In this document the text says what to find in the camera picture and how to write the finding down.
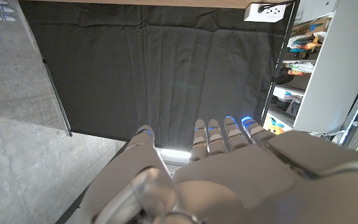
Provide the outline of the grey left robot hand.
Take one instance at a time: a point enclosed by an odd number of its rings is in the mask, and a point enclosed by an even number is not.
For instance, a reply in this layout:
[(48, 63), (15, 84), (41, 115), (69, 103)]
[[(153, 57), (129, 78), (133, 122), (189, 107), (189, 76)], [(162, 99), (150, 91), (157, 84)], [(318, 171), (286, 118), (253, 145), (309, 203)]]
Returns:
[(80, 223), (358, 223), (358, 152), (251, 117), (197, 120), (170, 175), (150, 126), (92, 181)]

